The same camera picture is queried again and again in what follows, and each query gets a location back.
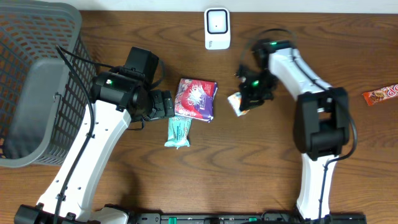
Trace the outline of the small orange snack packet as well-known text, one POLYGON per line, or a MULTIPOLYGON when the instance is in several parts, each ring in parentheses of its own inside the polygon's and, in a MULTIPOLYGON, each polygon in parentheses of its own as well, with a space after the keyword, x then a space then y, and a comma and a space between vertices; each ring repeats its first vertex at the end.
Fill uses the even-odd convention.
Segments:
POLYGON ((232 95, 230 95, 228 97, 228 102, 231 105, 231 107, 233 108, 233 110, 234 110, 234 112, 235 112, 237 117, 243 116, 243 115, 245 115, 245 114, 247 114, 249 112, 249 110, 241 111, 239 109, 240 104, 241 104, 241 100, 242 100, 242 96, 241 96, 240 92, 233 93, 232 95))

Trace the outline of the red purple snack bag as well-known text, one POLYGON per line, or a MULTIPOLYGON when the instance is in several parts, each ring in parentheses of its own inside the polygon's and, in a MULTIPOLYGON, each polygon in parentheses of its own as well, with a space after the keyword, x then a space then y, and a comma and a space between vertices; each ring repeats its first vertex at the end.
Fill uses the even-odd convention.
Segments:
POLYGON ((211 122, 214 118, 213 101, 217 90, 216 82, 182 78, 175 97, 175 114, 211 122))

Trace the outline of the orange brown wafer bar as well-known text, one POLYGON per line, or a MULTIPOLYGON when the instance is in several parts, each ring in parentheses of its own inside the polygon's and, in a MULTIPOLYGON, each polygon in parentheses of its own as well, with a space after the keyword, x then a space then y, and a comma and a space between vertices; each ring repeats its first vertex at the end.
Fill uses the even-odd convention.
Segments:
POLYGON ((397 84, 386 86, 378 90, 364 92, 362 95, 369 106, 397 97, 397 84))

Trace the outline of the teal snack packet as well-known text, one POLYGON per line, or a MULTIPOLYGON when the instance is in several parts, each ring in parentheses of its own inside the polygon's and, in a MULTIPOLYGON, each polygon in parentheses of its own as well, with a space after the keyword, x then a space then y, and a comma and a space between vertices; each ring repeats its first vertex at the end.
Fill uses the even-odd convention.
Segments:
POLYGON ((190 147, 188 134, 191 123, 191 118, 183 116, 169 118, 168 138, 164 146, 175 147, 176 149, 184 146, 190 147))

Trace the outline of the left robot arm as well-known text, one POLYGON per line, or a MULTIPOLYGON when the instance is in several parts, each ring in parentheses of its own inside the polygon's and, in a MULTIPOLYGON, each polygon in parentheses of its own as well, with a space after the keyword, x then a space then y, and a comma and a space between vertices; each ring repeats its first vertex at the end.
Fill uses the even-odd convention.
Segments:
POLYGON ((21 205, 14 223, 129 223, 132 214, 114 205, 93 211, 98 182, 129 125, 174 116, 171 92, 156 89, 137 72, 102 72, 77 136, 53 182, 36 206, 21 205))

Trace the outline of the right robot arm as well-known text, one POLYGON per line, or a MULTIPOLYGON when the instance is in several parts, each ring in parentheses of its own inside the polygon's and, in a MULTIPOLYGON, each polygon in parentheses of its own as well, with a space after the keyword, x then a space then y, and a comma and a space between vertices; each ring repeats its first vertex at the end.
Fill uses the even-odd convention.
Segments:
POLYGON ((289 40, 261 39, 248 45, 260 72, 240 64, 240 111, 274 99, 278 83, 295 100, 293 139, 302 156, 302 180, 296 208, 301 222, 331 220, 329 193, 333 170, 347 159, 343 146, 357 130, 348 109, 348 94, 323 81, 303 60, 289 40))

